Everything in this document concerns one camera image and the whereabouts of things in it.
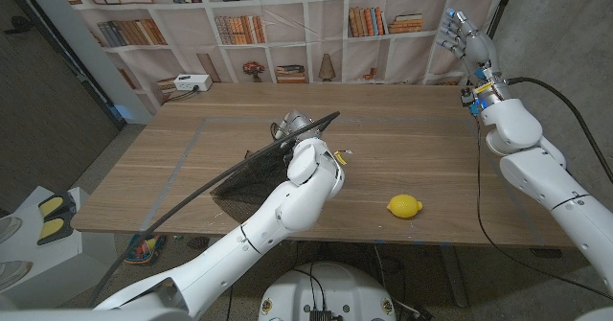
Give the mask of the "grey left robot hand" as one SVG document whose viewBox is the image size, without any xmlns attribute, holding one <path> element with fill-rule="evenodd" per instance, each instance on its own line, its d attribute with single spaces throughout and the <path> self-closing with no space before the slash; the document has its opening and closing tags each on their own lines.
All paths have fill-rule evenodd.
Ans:
<svg viewBox="0 0 613 321">
<path fill-rule="evenodd" d="M 274 140 L 280 140 L 305 126 L 310 125 L 311 123 L 313 123 L 313 120 L 306 114 L 297 109 L 292 109 L 284 116 L 284 119 L 280 124 L 273 123 L 270 127 L 270 131 Z M 322 131 L 315 127 L 296 136 L 294 141 L 296 144 L 298 144 L 306 139 L 320 139 L 321 136 Z"/>
</svg>

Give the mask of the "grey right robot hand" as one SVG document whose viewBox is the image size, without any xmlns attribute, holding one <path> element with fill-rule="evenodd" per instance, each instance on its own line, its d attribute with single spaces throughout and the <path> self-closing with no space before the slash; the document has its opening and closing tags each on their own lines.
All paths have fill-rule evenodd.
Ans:
<svg viewBox="0 0 613 321">
<path fill-rule="evenodd" d="M 447 8 L 440 23 L 437 44 L 451 52 L 468 71 L 473 89 L 461 91 L 461 103 L 473 117 L 481 110 L 511 97 L 504 86 L 498 55 L 491 38 L 481 32 L 462 11 Z"/>
</svg>

